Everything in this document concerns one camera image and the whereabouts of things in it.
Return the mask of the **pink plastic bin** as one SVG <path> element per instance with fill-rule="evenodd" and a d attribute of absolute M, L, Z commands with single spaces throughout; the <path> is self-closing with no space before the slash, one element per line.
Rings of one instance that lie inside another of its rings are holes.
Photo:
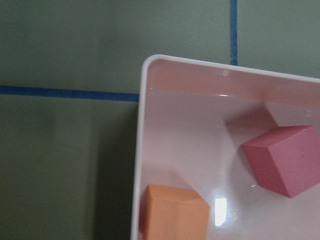
<path fill-rule="evenodd" d="M 241 144 L 278 126 L 320 125 L 317 78 L 156 54 L 142 66 L 131 233 L 150 184 L 210 205 L 210 240 L 317 240 L 320 188 L 259 186 Z"/>

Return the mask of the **orange foam block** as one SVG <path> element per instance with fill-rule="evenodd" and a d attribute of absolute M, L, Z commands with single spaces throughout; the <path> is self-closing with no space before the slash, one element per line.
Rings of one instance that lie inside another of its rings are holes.
<path fill-rule="evenodd" d="M 144 240 L 205 240 L 210 211 L 194 190 L 150 184 L 139 230 Z"/>

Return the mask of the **pink foam block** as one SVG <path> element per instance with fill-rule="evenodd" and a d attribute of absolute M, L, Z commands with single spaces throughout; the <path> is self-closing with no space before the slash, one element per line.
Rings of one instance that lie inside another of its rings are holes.
<path fill-rule="evenodd" d="M 320 183 L 320 135 L 312 125 L 280 126 L 241 147 L 267 190 L 294 198 Z"/>

